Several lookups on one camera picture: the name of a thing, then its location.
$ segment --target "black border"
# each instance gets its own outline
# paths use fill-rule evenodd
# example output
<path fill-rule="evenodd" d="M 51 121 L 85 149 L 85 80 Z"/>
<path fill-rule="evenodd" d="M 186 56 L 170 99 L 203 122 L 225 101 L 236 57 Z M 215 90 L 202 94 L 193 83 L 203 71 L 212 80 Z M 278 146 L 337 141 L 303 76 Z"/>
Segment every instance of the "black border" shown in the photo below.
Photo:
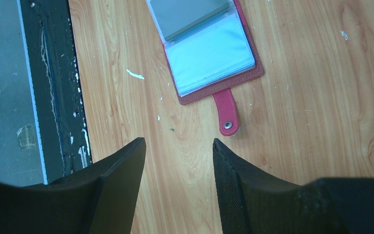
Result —
<path fill-rule="evenodd" d="M 70 9 L 67 0 L 20 0 L 20 5 L 51 183 L 82 169 L 83 154 L 84 167 L 92 163 Z"/>

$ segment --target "gray card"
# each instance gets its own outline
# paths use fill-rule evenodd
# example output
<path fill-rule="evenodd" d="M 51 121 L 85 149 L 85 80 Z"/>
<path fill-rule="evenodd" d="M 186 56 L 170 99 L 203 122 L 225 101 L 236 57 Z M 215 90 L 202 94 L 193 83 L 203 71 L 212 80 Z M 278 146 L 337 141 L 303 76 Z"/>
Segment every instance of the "gray card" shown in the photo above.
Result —
<path fill-rule="evenodd" d="M 151 0 L 164 40 L 169 41 L 207 19 L 224 12 L 228 0 Z"/>

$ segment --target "wooden table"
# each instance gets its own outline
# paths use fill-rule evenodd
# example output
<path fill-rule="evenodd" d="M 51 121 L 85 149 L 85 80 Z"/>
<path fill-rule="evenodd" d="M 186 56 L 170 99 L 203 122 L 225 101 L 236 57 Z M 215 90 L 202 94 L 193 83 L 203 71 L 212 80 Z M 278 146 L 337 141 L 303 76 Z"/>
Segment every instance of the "wooden table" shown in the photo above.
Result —
<path fill-rule="evenodd" d="M 223 137 L 213 98 L 178 104 L 144 0 L 70 0 L 93 160 L 147 141 L 134 234 L 222 232 L 215 137 L 297 184 L 374 177 L 374 0 L 241 3 L 266 73 L 232 89 Z"/>

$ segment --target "red strap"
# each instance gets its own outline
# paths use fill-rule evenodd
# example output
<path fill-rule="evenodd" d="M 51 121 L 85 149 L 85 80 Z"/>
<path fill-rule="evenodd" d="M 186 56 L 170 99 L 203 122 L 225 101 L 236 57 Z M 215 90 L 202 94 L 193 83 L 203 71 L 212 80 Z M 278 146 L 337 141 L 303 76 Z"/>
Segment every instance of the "red strap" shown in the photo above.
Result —
<path fill-rule="evenodd" d="M 223 136 L 231 136 L 239 129 L 236 103 L 230 89 L 213 94 L 219 112 L 220 132 Z"/>

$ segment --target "wallet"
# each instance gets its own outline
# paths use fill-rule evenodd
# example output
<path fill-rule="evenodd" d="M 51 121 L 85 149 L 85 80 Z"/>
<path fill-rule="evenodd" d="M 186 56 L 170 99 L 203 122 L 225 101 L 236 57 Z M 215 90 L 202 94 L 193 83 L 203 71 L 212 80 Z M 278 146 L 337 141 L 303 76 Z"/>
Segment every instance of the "wallet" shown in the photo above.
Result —
<path fill-rule="evenodd" d="M 230 88 L 264 73 L 239 0 L 146 0 L 181 105 L 213 95 L 224 136 L 237 132 Z"/>

